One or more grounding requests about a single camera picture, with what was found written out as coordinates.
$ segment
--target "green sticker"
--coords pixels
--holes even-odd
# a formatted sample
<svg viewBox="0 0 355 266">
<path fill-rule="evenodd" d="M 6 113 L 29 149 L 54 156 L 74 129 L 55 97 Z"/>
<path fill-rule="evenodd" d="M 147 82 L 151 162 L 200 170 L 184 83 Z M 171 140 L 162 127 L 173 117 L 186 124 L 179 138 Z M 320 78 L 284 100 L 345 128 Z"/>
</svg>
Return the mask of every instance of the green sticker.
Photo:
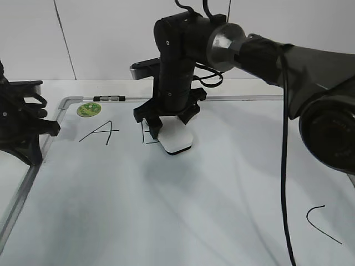
<svg viewBox="0 0 355 266">
<path fill-rule="evenodd" d="M 77 110 L 77 114 L 81 117 L 92 117 L 101 112 L 101 105 L 96 103 L 83 104 Z"/>
</svg>

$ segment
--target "whiteboard frame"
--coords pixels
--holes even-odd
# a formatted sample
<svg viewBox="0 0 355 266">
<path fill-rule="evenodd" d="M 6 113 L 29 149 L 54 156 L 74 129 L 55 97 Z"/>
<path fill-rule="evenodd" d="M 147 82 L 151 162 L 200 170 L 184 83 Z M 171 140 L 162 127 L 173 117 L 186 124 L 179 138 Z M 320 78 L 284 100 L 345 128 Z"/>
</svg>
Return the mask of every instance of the whiteboard frame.
<svg viewBox="0 0 355 266">
<path fill-rule="evenodd" d="M 125 101 L 112 101 L 108 99 L 107 101 L 101 101 L 101 103 L 139 103 L 148 100 L 149 98 L 140 98 L 140 97 L 127 97 Z M 206 101 L 279 101 L 282 100 L 282 95 L 257 95 L 257 96 L 209 96 Z M 61 124 L 68 108 L 71 104 L 78 103 L 88 103 L 94 101 L 94 98 L 83 97 L 83 96 L 72 96 L 64 98 L 59 106 L 58 110 L 54 116 L 54 119 Z M 46 157 L 47 152 L 53 142 L 55 137 L 46 136 L 44 144 L 42 146 L 43 158 Z M 42 163 L 38 166 L 31 166 L 25 176 L 22 179 L 21 184 L 19 185 L 16 193 L 13 195 L 10 203 L 0 220 L 0 255 L 2 254 L 6 242 L 11 234 L 13 227 L 16 224 L 17 218 L 19 217 L 22 208 L 26 202 L 27 196 L 29 195 L 31 188 L 33 186 L 34 180 L 39 172 Z M 355 176 L 348 175 L 351 182 L 355 187 Z"/>
</svg>

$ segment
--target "whiteboard eraser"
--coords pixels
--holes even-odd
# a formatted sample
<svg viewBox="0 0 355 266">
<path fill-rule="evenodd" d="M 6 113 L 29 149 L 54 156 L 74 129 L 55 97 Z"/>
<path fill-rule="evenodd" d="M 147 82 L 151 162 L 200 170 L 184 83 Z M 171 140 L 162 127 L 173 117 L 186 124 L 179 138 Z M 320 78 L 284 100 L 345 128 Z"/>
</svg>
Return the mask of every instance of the whiteboard eraser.
<svg viewBox="0 0 355 266">
<path fill-rule="evenodd" d="M 161 117 L 163 123 L 158 140 L 169 155 L 177 155 L 192 147 L 194 137 L 177 116 Z"/>
</svg>

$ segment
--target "whiteboard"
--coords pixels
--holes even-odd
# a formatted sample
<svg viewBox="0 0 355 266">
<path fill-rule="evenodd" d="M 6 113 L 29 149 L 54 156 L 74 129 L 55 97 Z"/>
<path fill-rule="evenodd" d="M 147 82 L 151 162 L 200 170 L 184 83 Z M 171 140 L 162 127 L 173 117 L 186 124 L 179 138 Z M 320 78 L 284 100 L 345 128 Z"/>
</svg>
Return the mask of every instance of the whiteboard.
<svg viewBox="0 0 355 266">
<path fill-rule="evenodd" d="M 206 101 L 191 150 L 167 155 L 133 118 L 141 103 L 71 104 L 0 265 L 289 265 L 280 206 L 282 101 Z M 112 130 L 83 137 L 111 121 Z M 110 130 L 110 123 L 101 131 Z M 355 193 L 290 125 L 287 202 L 299 265 L 355 264 Z M 315 230 L 310 219 L 343 245 Z"/>
</svg>

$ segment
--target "black mount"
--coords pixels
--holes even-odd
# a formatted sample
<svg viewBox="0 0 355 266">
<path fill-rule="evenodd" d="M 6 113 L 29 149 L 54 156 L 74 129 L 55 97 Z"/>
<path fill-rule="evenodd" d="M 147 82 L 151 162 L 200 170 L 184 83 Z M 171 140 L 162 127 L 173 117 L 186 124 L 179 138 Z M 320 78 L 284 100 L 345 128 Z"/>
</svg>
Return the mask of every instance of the black mount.
<svg viewBox="0 0 355 266">
<path fill-rule="evenodd" d="M 43 160 L 39 135 L 57 136 L 60 130 L 58 122 L 42 119 L 47 116 L 47 101 L 39 94 L 41 84 L 40 80 L 8 82 L 0 71 L 0 150 L 28 165 Z M 39 103 L 26 103 L 25 98 Z"/>
<path fill-rule="evenodd" d="M 146 120 L 149 127 L 149 132 L 153 139 L 158 138 L 160 129 L 163 123 L 160 120 L 162 116 L 178 116 L 186 125 L 195 115 L 200 112 L 198 101 L 204 101 L 207 93 L 203 88 L 191 89 L 189 98 L 184 109 L 178 112 L 169 112 L 164 110 L 163 104 L 159 99 L 159 73 L 160 60 L 159 58 L 139 62 L 131 66 L 131 72 L 134 79 L 143 79 L 149 76 L 154 78 L 153 81 L 153 97 L 140 107 L 134 109 L 134 118 L 137 123 Z"/>
</svg>

